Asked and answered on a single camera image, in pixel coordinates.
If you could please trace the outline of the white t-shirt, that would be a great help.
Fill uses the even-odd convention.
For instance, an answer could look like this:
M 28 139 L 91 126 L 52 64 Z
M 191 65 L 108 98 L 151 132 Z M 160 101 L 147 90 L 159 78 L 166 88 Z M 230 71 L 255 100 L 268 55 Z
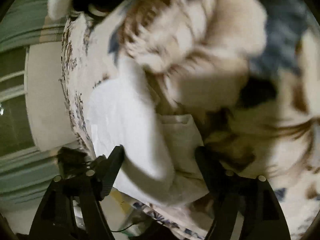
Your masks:
M 194 152 L 202 138 L 193 117 L 159 115 L 145 73 L 128 57 L 118 75 L 93 90 L 85 120 L 96 155 L 122 145 L 114 187 L 143 203 L 180 206 L 208 193 Z

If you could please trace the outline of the curtain lower left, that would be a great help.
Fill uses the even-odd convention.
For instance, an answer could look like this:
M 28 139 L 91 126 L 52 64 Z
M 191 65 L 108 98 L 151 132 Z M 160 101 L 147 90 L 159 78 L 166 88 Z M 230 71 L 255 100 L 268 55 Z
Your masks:
M 1 202 L 19 204 L 40 198 L 60 174 L 59 150 L 41 152 L 34 146 L 1 155 Z

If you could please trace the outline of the floral bed blanket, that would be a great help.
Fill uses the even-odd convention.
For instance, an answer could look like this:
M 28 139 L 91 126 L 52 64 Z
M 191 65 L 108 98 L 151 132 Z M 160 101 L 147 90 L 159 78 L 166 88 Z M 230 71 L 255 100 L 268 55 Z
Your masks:
M 72 7 L 65 17 L 63 91 L 85 152 L 99 156 L 85 120 L 90 96 L 128 57 L 157 114 L 191 115 L 225 169 L 267 179 L 290 239 L 310 236 L 319 224 L 319 25 L 303 0 L 125 0 L 103 17 Z M 209 190 L 180 206 L 120 193 L 157 222 L 148 239 L 205 239 L 214 221 Z

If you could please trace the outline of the green striped curtain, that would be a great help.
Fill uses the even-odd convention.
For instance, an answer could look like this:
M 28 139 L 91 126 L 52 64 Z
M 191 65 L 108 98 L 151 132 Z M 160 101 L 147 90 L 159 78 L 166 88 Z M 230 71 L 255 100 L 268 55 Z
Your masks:
M 61 41 L 66 24 L 47 15 L 48 0 L 16 0 L 1 21 L 1 52 Z

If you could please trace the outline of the window frame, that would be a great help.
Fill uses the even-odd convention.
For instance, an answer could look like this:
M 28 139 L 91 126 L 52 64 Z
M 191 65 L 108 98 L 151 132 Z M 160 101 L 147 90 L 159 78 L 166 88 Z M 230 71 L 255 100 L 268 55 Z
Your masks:
M 1 53 L 1 156 L 34 147 L 25 101 L 27 48 Z

